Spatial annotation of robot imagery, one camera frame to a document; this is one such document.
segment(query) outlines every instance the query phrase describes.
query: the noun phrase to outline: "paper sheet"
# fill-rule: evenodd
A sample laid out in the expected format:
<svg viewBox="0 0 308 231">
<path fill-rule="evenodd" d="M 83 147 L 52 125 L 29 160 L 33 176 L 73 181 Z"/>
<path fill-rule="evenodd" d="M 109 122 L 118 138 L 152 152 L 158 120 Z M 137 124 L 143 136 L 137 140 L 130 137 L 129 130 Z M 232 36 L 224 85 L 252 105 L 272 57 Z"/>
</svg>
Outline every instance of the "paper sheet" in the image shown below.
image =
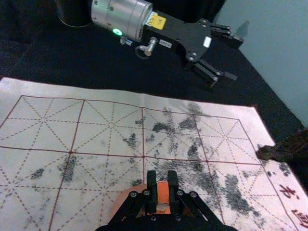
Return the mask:
<svg viewBox="0 0 308 231">
<path fill-rule="evenodd" d="M 4 78 L 0 82 L 0 230 L 90 231 L 120 192 L 176 170 L 225 224 L 308 230 L 308 199 L 252 107 Z"/>
</svg>

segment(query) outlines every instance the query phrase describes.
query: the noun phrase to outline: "robotic arm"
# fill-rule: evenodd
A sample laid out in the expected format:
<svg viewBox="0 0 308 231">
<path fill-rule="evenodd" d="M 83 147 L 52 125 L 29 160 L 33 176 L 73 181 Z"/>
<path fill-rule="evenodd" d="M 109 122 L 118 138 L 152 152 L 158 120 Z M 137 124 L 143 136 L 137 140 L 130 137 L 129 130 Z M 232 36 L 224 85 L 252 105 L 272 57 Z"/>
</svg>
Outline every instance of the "robotic arm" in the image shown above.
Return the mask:
<svg viewBox="0 0 308 231">
<path fill-rule="evenodd" d="M 202 57 L 211 45 L 212 37 L 219 37 L 232 48 L 239 48 L 243 39 L 234 36 L 229 26 L 200 19 L 186 23 L 168 14 L 154 11 L 145 0 L 55 0 L 60 20 L 68 26 L 86 26 L 91 21 L 120 36 L 122 45 L 138 45 L 136 55 L 148 59 L 156 46 L 177 53 L 183 67 L 204 78 L 211 88 L 220 79 L 237 77 L 219 71 Z"/>
</svg>

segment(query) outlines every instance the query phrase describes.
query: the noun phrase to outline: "orange gripper pad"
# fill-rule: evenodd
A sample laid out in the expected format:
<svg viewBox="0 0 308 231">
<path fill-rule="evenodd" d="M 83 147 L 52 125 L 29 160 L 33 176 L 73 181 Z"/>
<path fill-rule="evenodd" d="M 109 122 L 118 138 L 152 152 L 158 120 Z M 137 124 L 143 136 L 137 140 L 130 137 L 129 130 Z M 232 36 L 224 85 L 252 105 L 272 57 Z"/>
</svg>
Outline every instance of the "orange gripper pad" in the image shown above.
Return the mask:
<svg viewBox="0 0 308 231">
<path fill-rule="evenodd" d="M 168 181 L 157 182 L 157 199 L 159 204 L 169 204 L 169 183 Z"/>
</svg>

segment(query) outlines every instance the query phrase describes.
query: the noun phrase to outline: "black cylinder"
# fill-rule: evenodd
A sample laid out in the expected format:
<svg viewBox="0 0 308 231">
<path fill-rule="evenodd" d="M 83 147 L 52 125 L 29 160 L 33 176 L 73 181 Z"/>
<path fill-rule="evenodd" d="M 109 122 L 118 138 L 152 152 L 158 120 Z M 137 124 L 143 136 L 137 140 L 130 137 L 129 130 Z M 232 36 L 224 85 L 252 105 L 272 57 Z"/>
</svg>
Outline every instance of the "black cylinder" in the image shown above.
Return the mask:
<svg viewBox="0 0 308 231">
<path fill-rule="evenodd" d="M 59 19 L 68 26 L 83 27 L 91 22 L 89 0 L 55 0 Z"/>
</svg>

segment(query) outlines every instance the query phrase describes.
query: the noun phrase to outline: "screw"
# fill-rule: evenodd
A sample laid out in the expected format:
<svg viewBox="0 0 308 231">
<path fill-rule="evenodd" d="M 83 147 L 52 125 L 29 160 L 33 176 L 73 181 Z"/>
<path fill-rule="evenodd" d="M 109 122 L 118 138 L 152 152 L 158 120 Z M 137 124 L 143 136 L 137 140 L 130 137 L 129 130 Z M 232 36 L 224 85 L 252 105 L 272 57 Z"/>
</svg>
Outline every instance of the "screw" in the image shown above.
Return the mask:
<svg viewBox="0 0 308 231">
<path fill-rule="evenodd" d="M 181 221 L 181 216 L 180 215 L 175 215 L 175 220 L 176 221 Z"/>
<path fill-rule="evenodd" d="M 191 192 L 190 195 L 191 195 L 192 198 L 196 198 L 197 197 L 197 194 L 195 192 Z"/>
<path fill-rule="evenodd" d="M 130 195 L 131 197 L 136 197 L 136 196 L 137 196 L 137 193 L 136 193 L 136 192 L 131 192 L 129 195 Z"/>
<path fill-rule="evenodd" d="M 178 190 L 178 191 L 177 191 L 177 194 L 178 194 L 179 196 L 182 196 L 182 195 L 183 195 L 183 191 Z"/>
</svg>

